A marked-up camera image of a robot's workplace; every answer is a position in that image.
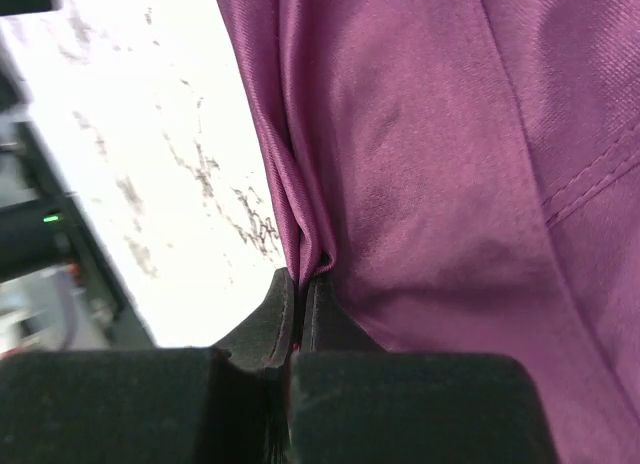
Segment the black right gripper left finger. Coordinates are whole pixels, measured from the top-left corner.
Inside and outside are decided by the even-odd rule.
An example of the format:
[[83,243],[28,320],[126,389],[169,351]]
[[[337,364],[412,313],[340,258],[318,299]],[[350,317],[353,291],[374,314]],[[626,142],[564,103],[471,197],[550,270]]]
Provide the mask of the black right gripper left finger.
[[279,368],[291,350],[295,309],[294,282],[278,269],[262,303],[214,346],[243,370]]

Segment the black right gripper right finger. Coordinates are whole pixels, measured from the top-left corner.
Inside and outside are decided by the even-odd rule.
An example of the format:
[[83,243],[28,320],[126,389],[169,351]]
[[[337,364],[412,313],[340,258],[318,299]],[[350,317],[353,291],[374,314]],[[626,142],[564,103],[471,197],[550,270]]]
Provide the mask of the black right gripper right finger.
[[340,305],[328,275],[314,278],[297,309],[295,349],[300,352],[383,352]]

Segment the purple cloth napkin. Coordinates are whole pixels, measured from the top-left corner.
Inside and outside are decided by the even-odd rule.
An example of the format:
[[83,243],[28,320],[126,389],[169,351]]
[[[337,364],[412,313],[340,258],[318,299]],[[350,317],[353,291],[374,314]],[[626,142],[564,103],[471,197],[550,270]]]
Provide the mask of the purple cloth napkin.
[[639,0],[217,0],[292,277],[639,459]]

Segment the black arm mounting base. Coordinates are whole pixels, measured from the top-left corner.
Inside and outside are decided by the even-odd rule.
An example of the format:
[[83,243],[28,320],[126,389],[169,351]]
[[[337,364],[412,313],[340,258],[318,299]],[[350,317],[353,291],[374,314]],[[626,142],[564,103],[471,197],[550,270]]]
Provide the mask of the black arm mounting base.
[[1,70],[1,351],[154,343]]

